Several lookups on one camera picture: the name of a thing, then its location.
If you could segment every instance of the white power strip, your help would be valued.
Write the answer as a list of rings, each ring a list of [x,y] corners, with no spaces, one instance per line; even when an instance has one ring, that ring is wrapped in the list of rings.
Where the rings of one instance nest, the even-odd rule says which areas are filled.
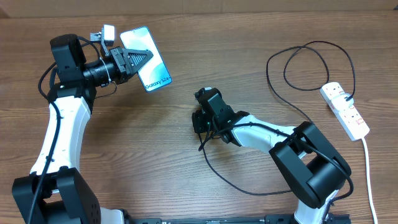
[[[369,133],[368,125],[354,106],[354,99],[345,100],[349,94],[344,92],[339,83],[327,83],[320,92],[352,141],[359,140]]]
[[[339,83],[327,83],[320,89],[320,92],[330,109],[340,121],[344,130],[347,132],[349,138],[352,141],[362,139],[365,150],[366,183],[368,185],[369,204],[372,211],[373,222],[377,224],[378,220],[372,197],[368,146],[364,138],[365,135],[369,133],[370,129],[355,108],[354,99],[350,99],[349,101],[346,100],[350,95],[344,92]]]

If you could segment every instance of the white robotic arm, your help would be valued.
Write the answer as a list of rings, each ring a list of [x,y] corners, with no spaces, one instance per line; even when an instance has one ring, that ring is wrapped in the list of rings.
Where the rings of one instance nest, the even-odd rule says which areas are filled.
[[[304,122],[299,127],[278,126],[261,121],[247,112],[234,113],[217,89],[202,88],[195,93],[195,97],[201,106],[201,110],[192,115],[196,133],[211,130],[226,143],[253,147],[270,154],[299,199],[294,221],[299,224],[322,224],[328,219],[328,204],[345,178],[334,164],[321,156],[308,164],[304,164],[301,158],[313,149],[322,151],[348,173],[351,171],[315,125]]]
[[[101,208],[79,172],[83,133],[93,110],[96,87],[127,82],[153,57],[149,50],[121,47],[107,50],[105,28],[93,35],[95,41],[101,43],[103,58],[93,42],[75,34],[61,35],[50,41],[55,63],[39,81],[41,86],[45,75],[57,66],[50,78],[48,95],[39,88],[50,103],[49,126],[29,176],[15,179],[12,186],[12,194],[26,223],[124,224],[131,219],[122,210]],[[95,48],[97,61],[86,63],[81,40]],[[59,83],[54,83],[56,74]],[[44,199],[52,194],[60,194],[62,200],[46,203]]]

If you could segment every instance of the wooden table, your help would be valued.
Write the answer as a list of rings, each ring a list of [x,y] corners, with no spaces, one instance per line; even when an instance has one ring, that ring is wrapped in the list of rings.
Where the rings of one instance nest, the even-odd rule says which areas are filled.
[[[235,111],[274,124],[299,125],[305,119],[267,86],[266,61],[284,48],[327,40],[353,58],[355,105],[371,128],[366,139],[374,204],[381,223],[398,222],[398,13],[367,11],[0,20],[0,223],[23,223],[11,186],[15,178],[29,174],[47,129],[48,104],[37,82],[53,62],[50,39],[67,33],[89,37],[103,24],[115,25],[118,32],[148,26],[173,83],[146,93],[134,77],[115,95],[95,101],[83,140],[81,173],[101,206],[125,208],[137,218],[294,212],[297,198],[292,193],[244,195],[212,173],[197,151],[193,94],[201,87],[217,87]],[[324,56],[331,81],[351,92],[353,77],[344,54],[327,45],[313,47]],[[94,59],[93,50],[85,51]],[[354,194],[331,211],[349,213],[353,223],[371,223],[363,145],[349,140],[318,91],[286,85],[282,71],[289,55],[270,64],[276,90],[314,120],[353,171]],[[287,73],[303,88],[320,86],[326,77],[320,59],[309,51],[295,57]],[[245,190],[288,188],[266,154],[221,141],[209,144],[207,152],[215,169]],[[347,189],[346,184],[341,193]]]

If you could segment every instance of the smartphone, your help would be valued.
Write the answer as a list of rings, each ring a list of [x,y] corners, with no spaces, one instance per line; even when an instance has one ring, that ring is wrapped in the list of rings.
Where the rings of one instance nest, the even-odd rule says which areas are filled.
[[[138,76],[146,91],[153,91],[172,82],[172,77],[157,50],[148,27],[140,27],[120,34],[126,49],[150,50],[153,57],[138,70]]]

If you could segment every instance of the electrical outlet socket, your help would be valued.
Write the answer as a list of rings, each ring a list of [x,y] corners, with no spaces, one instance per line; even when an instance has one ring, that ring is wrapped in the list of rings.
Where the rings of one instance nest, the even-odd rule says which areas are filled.
[[[352,141],[359,140],[369,133],[368,125],[354,106],[354,99],[347,102],[340,99],[349,94],[344,92],[339,83],[327,83],[320,92]]]

